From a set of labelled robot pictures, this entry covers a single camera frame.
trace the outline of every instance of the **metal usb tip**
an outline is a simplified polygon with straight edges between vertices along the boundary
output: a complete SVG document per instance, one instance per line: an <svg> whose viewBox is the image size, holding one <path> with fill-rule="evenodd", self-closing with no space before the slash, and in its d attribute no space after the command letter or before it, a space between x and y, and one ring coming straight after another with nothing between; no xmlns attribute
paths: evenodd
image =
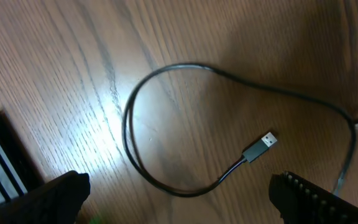
<svg viewBox="0 0 358 224"><path fill-rule="evenodd" d="M277 142L277 139L272 133L267 133L261 138L261 140L266 144L267 147L273 146L273 144Z"/></svg>

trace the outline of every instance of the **cable connector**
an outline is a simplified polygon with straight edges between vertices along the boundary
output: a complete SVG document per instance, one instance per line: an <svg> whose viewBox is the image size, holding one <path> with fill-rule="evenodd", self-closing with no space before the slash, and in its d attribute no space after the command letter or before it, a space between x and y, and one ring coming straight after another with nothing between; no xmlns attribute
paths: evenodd
<svg viewBox="0 0 358 224"><path fill-rule="evenodd" d="M264 152L266 152L270 147L272 147L277 142L277 139L272 133L267 133L260 140L253 143L248 147L243 153L242 156L248 161L252 162Z"/></svg>

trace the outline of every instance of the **usb connector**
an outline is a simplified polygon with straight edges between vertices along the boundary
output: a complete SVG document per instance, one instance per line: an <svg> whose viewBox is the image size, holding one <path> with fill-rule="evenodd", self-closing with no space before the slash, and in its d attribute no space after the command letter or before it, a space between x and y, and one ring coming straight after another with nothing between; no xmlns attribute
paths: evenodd
<svg viewBox="0 0 358 224"><path fill-rule="evenodd" d="M266 152L270 147L272 147L277 142L277 139L272 133L267 133L260 140L255 142L253 145L248 147L243 153L244 159L248 162L254 161L264 152Z"/></svg>

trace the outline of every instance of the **usb cable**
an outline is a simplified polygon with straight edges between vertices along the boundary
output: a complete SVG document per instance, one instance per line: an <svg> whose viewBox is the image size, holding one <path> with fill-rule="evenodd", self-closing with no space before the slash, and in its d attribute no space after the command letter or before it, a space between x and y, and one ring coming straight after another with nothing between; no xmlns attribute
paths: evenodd
<svg viewBox="0 0 358 224"><path fill-rule="evenodd" d="M215 182L213 182L211 185L209 185L205 188L202 188L202 189L193 190L193 191L175 189L173 187L165 185L164 183L161 183L160 181L158 181L157 179L152 177L149 174L149 172L147 172L145 167L143 166L142 161L139 159L139 153L136 148L136 143L134 140L133 133L131 131L132 127L127 129L127 123L132 125L132 110L134 107L136 96L137 96L139 90L142 88L142 86L145 83L147 83L151 78L153 78L157 75L160 75L161 73L172 71L172 70L178 70L178 69L207 70L207 71L215 73L221 77L224 77L224 78L227 78L234 82L243 84L244 86L248 86L251 88L257 88L257 89L265 90L265 91L270 91L270 92L274 92L274 93L278 93L278 94L282 94L282 95L292 96L292 97L295 97L295 98L298 98L301 100L309 101L310 103L314 103L316 105L325 106L326 108L329 108L329 109L333 110L334 112L336 112L339 116L341 116L345 120L345 122L347 123L347 127L349 128L349 132L351 134L350 145L349 145L349 149L346 154L344 165L343 165L341 172L339 174L338 182L333 190L333 192L336 195L338 195L338 192L341 189L342 184L344 182L346 172L350 166L354 150L356 148L356 130L358 130L358 120L354 121L353 118L344 109L342 109L334 104L325 102L323 100L313 98L313 97L310 97L310 96L307 96L307 95L304 95L301 93L297 93L294 91L290 91L290 90L284 90L281 88L268 86L268 85L264 85L264 84L260 84L260 83L254 83L250 80L246 80L246 79L237 77L233 74L230 74L230 73L220 70L218 68L213 68L213 67L198 64L198 63L179 63L179 64L168 65L168 66L162 67L160 69L157 69L157 70L153 71L152 73L148 74L146 77L144 77L134 87L133 91L129 95L129 99L128 99L127 104L124 108L124 113L122 116L122 126L121 126L122 143L124 145L125 153L127 154L128 159L131 162L131 164L134 166L136 171L145 180L147 180L150 184L152 184L154 187L156 187L170 195L173 195L173 196L197 197L197 196L206 194L206 193L210 192L211 190L215 189L237 167L239 167L241 164L245 163L245 161L248 161L248 162L254 161L256 158L258 158L260 155L262 155L264 152L266 152L270 147L272 147L277 142L276 138L274 137L274 135L272 133L267 133L260 140L256 141L254 144L252 144L250 147L248 147L242 153L240 158L235 163L233 163L233 165L230 166L228 168L228 170L225 171L223 173L223 175L221 175ZM129 150L128 142L132 143L131 145L134 148L136 159L134 158L134 156L131 154L131 152Z"/></svg>

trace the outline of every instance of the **wooden table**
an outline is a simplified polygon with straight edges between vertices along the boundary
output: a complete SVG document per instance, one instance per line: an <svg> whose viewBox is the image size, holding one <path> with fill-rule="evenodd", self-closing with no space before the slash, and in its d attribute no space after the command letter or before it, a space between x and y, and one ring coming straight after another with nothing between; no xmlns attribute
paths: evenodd
<svg viewBox="0 0 358 224"><path fill-rule="evenodd" d="M332 189L349 144L342 118L195 70L153 79L136 101L150 173L194 189L266 131L278 143L201 197L143 180L122 149L122 109L139 79L177 62L323 98L357 118L358 1L0 1L0 110L45 180L90 174L80 223L282 223L272 174ZM358 206L358 143L341 197Z"/></svg>

